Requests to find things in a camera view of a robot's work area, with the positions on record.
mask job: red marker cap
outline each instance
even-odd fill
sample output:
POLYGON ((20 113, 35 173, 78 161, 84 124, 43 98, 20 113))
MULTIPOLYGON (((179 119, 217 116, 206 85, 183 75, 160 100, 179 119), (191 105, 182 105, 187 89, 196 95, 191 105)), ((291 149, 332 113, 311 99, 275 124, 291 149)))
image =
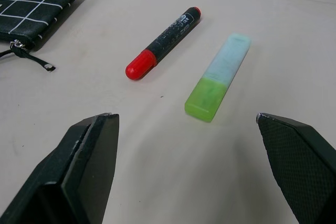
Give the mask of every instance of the red marker cap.
POLYGON ((196 6, 194 8, 200 13, 200 16, 201 16, 202 15, 201 10, 196 6))
POLYGON ((156 64, 155 55, 145 49, 126 67, 126 75, 131 80, 138 80, 156 64))

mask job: zipper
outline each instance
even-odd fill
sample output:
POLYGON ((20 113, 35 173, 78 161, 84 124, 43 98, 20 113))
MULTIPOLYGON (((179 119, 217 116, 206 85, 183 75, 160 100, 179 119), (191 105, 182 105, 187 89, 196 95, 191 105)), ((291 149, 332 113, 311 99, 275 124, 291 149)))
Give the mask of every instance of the zipper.
POLYGON ((35 43, 32 40, 29 40, 24 36, 11 35, 11 34, 4 35, 3 33, 0 33, 0 40, 11 42, 14 41, 15 39, 21 41, 25 45, 25 48, 27 49, 32 49, 35 46, 35 43))
POLYGON ((14 41, 11 41, 10 44, 9 44, 9 47, 10 47, 10 50, 7 50, 7 51, 4 51, 4 52, 0 53, 0 57, 13 52, 16 56, 18 56, 20 58, 27 58, 29 60, 32 60, 32 61, 40 64, 45 70, 47 70, 49 72, 56 69, 52 64, 47 63, 44 60, 41 60, 41 59, 39 59, 35 56, 30 55, 28 50, 25 49, 25 44, 23 44, 18 39, 15 39, 14 41))

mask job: green highlighter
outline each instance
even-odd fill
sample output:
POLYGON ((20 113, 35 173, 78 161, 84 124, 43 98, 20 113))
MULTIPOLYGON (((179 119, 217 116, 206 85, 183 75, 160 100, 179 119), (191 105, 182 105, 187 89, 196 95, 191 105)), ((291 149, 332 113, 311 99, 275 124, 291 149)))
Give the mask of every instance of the green highlighter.
POLYGON ((250 47, 250 38, 231 34, 184 104, 187 114, 211 122, 250 47))

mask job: grid pattern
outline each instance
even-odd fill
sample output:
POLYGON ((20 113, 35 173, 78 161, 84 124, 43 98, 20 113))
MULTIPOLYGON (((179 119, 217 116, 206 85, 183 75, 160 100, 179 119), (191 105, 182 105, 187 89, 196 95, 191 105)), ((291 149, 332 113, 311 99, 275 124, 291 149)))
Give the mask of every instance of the grid pattern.
POLYGON ((34 44, 65 7, 74 0, 0 0, 0 34, 34 44))

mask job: metal zipper slider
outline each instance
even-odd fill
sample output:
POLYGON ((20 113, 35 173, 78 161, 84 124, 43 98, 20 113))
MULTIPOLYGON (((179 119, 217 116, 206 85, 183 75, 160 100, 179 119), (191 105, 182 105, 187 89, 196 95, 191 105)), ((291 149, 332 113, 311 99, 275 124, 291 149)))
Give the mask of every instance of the metal zipper slider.
POLYGON ((18 48, 24 48, 25 45, 21 43, 21 41, 19 41, 18 39, 14 39, 14 41, 11 41, 9 44, 10 48, 12 48, 13 46, 18 47, 18 48))

